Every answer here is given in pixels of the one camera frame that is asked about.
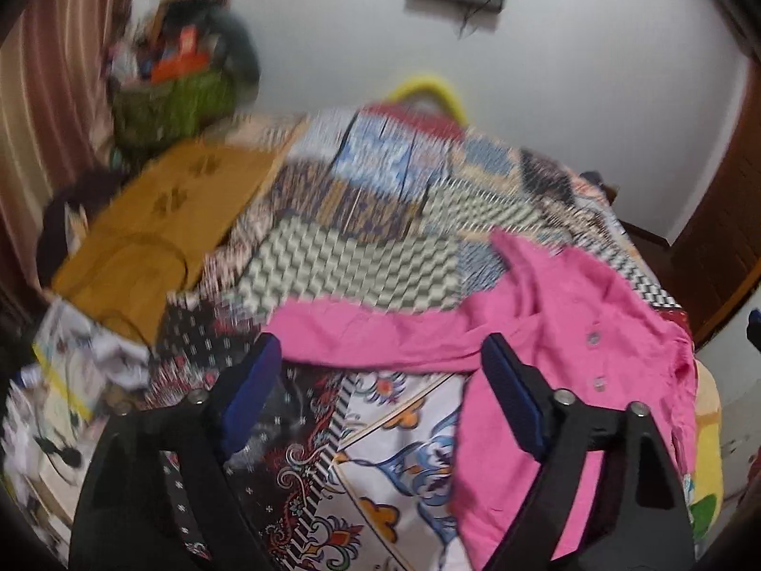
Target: metal bolt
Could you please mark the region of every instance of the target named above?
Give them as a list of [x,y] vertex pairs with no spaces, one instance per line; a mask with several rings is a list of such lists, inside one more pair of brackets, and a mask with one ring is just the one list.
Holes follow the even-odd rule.
[[647,416],[650,414],[650,408],[643,404],[642,401],[633,401],[629,409],[637,416]]
[[553,397],[555,398],[555,401],[562,406],[570,406],[576,401],[576,395],[567,388],[558,388]]
[[132,411],[132,404],[128,401],[119,401],[113,406],[113,411],[119,416],[127,416]]
[[196,406],[200,406],[208,399],[208,391],[203,388],[196,388],[195,391],[188,393],[188,401]]

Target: mustard yellow cloth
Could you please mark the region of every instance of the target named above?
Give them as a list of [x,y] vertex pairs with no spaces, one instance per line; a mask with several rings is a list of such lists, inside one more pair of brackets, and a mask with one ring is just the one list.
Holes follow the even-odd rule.
[[114,332],[152,345],[166,293],[195,283],[204,255],[269,189],[300,132],[272,151],[201,141],[172,147],[96,219],[53,290]]

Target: green fabric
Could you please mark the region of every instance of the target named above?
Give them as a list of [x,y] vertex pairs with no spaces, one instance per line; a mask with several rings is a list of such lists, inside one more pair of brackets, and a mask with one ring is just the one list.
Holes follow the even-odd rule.
[[235,88],[223,70],[128,87],[113,98],[114,140],[128,166],[141,167],[181,139],[235,111]]
[[693,538],[696,541],[705,537],[705,533],[708,532],[711,527],[711,519],[713,518],[715,510],[716,496],[713,494],[707,495],[702,500],[699,500],[694,505],[690,506],[690,513],[693,515]]

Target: blue clamp pad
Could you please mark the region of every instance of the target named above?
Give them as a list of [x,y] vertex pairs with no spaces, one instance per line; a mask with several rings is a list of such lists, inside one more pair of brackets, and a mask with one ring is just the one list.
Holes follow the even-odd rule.
[[542,461],[550,445],[542,410],[520,374],[520,368],[527,365],[520,362],[501,335],[492,334],[481,346],[481,366],[515,441],[523,451]]
[[258,342],[263,342],[263,347],[260,350],[252,349],[243,362],[237,365],[250,370],[220,419],[222,431],[219,450],[225,460],[248,442],[251,428],[256,425],[264,403],[280,375],[280,365],[283,362],[280,342],[268,333],[263,333]]

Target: wooden door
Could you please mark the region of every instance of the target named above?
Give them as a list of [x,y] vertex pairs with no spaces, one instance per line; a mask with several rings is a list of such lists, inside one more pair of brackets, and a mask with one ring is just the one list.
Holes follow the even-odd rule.
[[663,286],[704,343],[761,278],[761,71],[752,67],[732,142],[700,206],[669,251]]

